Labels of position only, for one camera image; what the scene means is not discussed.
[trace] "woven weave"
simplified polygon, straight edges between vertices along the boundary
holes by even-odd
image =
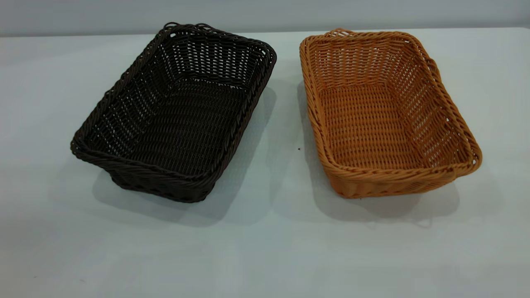
[[[203,200],[237,149],[276,53],[206,24],[169,23],[71,143],[119,186]]]
[[[306,38],[300,58],[319,158],[340,195],[425,192],[480,166],[478,144],[415,37],[336,29]]]

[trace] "orange wicker basket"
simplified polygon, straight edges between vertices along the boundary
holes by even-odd
[[[412,35],[336,29],[300,45],[308,114],[346,198],[413,194],[474,172],[482,153]]]

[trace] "tabletop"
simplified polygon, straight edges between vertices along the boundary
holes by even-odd
[[[318,160],[298,46],[203,202],[115,185],[69,143],[153,35],[0,38],[5,297],[530,295],[530,30],[414,29],[483,152],[417,195],[345,200]]]

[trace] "wicker basket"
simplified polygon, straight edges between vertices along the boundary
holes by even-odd
[[[234,155],[275,62],[262,41],[169,23],[105,93],[72,152],[122,188],[203,200]]]
[[[480,166],[479,146],[415,37],[336,29],[306,38],[300,58],[319,158],[340,195],[425,192]]]

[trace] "white surface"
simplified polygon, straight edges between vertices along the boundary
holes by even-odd
[[[530,25],[529,0],[4,0],[0,36],[155,33],[166,22],[230,32]]]
[[[528,297],[530,30],[408,30],[482,148],[422,195],[344,200],[306,116],[298,45],[207,200],[125,191],[75,130],[153,36],[0,39],[2,297]]]

